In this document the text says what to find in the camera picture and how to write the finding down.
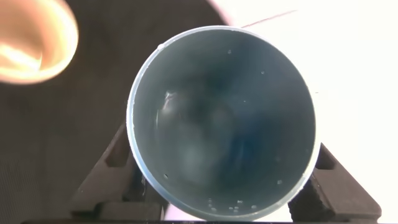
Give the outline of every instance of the blurry orange cup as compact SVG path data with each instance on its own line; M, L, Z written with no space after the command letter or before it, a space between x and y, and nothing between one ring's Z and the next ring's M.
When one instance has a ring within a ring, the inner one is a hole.
M0 82L30 84L58 75L78 43L64 0L0 0Z

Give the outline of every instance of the black surface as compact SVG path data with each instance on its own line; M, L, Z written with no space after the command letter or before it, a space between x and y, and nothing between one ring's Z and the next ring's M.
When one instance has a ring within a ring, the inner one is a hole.
M0 223L69 217L68 203L125 118L144 60L171 36L222 24L206 1L70 0L80 29L53 80L0 84Z

